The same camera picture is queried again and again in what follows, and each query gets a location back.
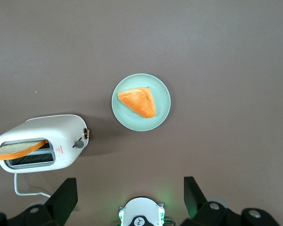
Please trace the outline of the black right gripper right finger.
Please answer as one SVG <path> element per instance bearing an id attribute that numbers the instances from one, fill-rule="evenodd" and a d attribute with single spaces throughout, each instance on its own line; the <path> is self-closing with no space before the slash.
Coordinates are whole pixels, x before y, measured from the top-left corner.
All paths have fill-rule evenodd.
<path id="1" fill-rule="evenodd" d="M 208 201 L 194 177 L 184 177 L 184 203 L 189 218 L 183 226 L 279 226 L 266 211 L 245 208 L 237 214 L 217 201 Z"/>

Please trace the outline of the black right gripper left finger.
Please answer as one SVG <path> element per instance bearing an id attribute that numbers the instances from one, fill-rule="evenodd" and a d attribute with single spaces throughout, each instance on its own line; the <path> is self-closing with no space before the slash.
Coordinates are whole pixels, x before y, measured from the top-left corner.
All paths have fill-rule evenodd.
<path id="1" fill-rule="evenodd" d="M 0 226 L 63 226 L 77 202 L 76 179 L 67 178 L 44 204 L 30 206 L 10 219 L 0 212 Z"/>

